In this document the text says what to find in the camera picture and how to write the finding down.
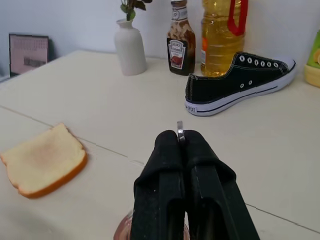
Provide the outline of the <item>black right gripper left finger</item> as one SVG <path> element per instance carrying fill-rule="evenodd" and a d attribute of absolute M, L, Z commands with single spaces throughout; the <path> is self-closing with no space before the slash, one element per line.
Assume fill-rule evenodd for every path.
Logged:
<path fill-rule="evenodd" d="M 185 188 L 178 137 L 161 132 L 133 185 L 130 240 L 183 240 Z"/>

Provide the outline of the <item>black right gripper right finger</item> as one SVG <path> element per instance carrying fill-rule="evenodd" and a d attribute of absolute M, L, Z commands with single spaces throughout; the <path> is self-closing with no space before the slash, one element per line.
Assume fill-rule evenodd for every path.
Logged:
<path fill-rule="evenodd" d="M 181 150 L 190 240 L 260 240 L 236 173 L 195 130 L 184 131 Z"/>

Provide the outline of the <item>silver metal spoon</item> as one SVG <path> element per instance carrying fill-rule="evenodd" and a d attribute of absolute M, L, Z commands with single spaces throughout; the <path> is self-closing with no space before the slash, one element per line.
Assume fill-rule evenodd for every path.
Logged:
<path fill-rule="evenodd" d="M 186 141 L 186 138 L 185 138 L 184 126 L 182 121 L 177 122 L 177 135 L 178 135 L 179 143 L 183 145 Z"/>

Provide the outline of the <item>white bread slice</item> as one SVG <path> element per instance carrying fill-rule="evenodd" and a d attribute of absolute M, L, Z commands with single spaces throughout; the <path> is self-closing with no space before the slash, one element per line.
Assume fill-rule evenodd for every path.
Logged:
<path fill-rule="evenodd" d="M 8 179 L 29 199 L 43 197 L 79 174 L 88 162 L 84 146 L 64 123 L 0 153 Z"/>

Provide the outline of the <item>black canvas sneaker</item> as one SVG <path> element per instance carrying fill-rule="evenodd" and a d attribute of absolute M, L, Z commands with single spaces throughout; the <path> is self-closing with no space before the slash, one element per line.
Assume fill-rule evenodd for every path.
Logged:
<path fill-rule="evenodd" d="M 195 116 L 213 116 L 246 99 L 282 90 L 293 81 L 296 69 L 291 57 L 237 52 L 222 76 L 188 76 L 185 109 Z"/>

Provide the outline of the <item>white ceramic vase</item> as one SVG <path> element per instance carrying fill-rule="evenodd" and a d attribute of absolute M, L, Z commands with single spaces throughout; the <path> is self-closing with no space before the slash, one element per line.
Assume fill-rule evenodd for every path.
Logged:
<path fill-rule="evenodd" d="M 132 26 L 133 20 L 116 21 L 119 29 L 114 35 L 114 44 L 122 74 L 139 75 L 147 70 L 143 39 L 140 31 Z"/>

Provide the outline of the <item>Heinz sauce bottle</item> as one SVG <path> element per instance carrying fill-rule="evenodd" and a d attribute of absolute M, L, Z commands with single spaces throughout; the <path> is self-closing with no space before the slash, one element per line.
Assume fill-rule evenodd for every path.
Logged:
<path fill-rule="evenodd" d="M 188 76 L 195 70 L 196 36 L 188 20 L 187 0 L 170 0 L 171 24 L 166 46 L 169 70 Z"/>

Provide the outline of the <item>yellow cooking oil bottle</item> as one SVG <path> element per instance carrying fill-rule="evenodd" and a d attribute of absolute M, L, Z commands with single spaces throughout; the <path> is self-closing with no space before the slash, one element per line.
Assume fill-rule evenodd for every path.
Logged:
<path fill-rule="evenodd" d="M 202 0 L 201 72 L 220 77 L 244 49 L 249 0 Z"/>

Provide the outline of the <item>yellow green lemon bottle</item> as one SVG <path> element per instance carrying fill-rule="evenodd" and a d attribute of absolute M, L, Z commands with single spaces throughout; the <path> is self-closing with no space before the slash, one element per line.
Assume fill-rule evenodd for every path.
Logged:
<path fill-rule="evenodd" d="M 307 63 L 304 66 L 304 79 L 308 84 L 320 88 L 320 28 L 316 33 Z"/>

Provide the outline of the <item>dark artificial flower sprig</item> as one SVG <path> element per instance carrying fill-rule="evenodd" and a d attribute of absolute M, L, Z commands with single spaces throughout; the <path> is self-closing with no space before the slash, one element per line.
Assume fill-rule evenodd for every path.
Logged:
<path fill-rule="evenodd" d="M 120 9 L 126 15 L 126 20 L 131 21 L 135 18 L 136 12 L 135 9 L 140 9 L 145 11 L 146 4 L 143 0 L 120 0 L 121 5 Z"/>

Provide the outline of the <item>black framed desk calendar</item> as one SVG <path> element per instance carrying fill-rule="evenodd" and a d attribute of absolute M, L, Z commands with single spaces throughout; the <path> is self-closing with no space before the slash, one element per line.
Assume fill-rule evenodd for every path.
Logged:
<path fill-rule="evenodd" d="M 46 35 L 9 33 L 8 43 L 11 78 L 50 61 L 50 39 Z"/>

